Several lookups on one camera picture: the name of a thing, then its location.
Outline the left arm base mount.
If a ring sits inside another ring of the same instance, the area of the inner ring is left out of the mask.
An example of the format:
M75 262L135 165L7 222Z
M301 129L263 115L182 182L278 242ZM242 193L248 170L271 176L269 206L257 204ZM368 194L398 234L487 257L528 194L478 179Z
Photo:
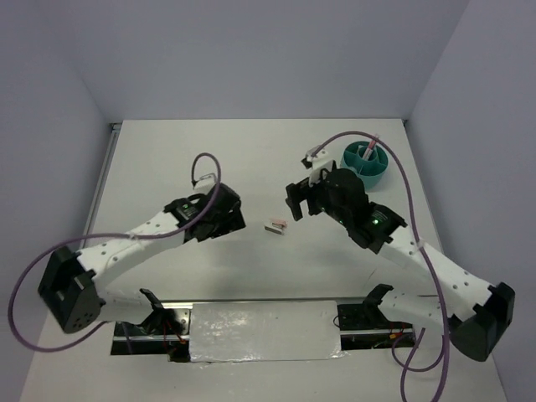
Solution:
M189 363L193 306L166 307L148 289L140 292L150 304L150 313L139 324L115 324L110 355L165 355L169 362Z

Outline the pink white stapler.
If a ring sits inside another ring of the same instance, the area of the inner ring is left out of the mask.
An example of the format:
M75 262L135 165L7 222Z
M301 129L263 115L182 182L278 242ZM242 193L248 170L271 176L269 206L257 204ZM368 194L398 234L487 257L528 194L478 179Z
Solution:
M264 229L271 233L283 235L287 228L287 222L283 219L268 219L264 223Z

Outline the pink pen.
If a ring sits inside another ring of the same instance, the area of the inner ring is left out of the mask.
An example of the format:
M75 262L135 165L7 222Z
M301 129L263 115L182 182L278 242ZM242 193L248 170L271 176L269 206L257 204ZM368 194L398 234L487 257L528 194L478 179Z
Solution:
M368 161L371 158L371 155L374 152L374 149L375 149L375 146L376 146L376 143L377 143L378 139L379 139L379 136L375 135L373 137L373 139L369 142L369 144L368 144L368 146L366 148L366 151L363 154L363 159L364 160Z

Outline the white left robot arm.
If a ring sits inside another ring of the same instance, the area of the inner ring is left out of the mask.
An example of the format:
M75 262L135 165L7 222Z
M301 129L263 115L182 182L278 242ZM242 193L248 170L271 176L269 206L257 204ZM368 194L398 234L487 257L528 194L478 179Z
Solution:
M243 229L240 207L240 196L222 184L173 200L124 239L77 251L62 246L49 257L39 295L66 334L97 321L127 322L146 334L158 332L165 320L175 320L176 315L152 291L143 287L110 291L107 287L163 251Z

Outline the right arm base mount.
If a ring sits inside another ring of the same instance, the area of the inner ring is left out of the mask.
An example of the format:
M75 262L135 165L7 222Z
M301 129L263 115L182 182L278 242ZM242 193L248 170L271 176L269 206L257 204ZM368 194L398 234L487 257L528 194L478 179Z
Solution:
M343 351L412 348L415 331L407 322L390 321L380 312L380 297L393 287L377 285L362 301L337 304L332 323L340 333Z

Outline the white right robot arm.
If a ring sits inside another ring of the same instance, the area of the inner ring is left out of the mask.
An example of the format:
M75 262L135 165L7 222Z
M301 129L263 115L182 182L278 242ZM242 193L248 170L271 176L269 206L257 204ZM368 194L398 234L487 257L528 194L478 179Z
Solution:
M344 227L363 249L405 271L439 285L438 300L409 294L400 286L378 284L363 300L372 327L407 322L446 332L452 345L477 362L487 360L513 320L515 292L504 282L492 285L461 268L426 242L415 239L405 220L369 200L362 181L343 168L322 169L318 181L305 178L286 186L294 220L326 214Z

